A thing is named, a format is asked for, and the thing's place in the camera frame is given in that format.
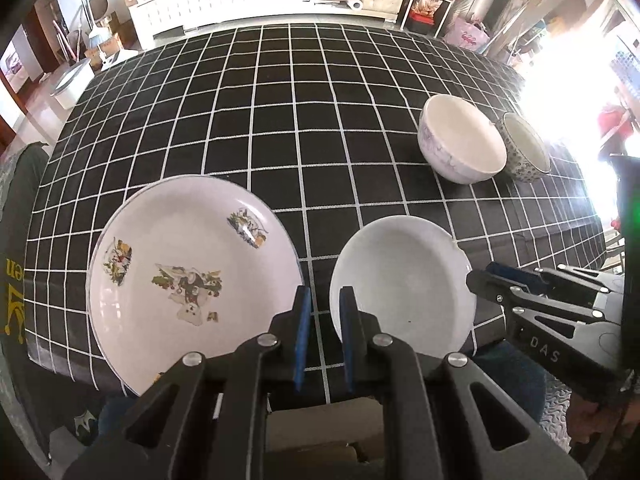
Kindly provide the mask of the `person right hand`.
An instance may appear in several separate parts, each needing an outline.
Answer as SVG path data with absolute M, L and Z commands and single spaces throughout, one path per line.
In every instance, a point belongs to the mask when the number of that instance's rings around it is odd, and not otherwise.
M 576 392 L 570 394 L 570 406 L 565 416 L 570 436 L 570 456 L 583 462 L 591 451 L 590 441 L 595 436 L 612 432 L 606 457 L 618 462 L 623 457 L 639 451 L 639 395 L 635 393 L 623 406 L 601 406 L 582 398 Z

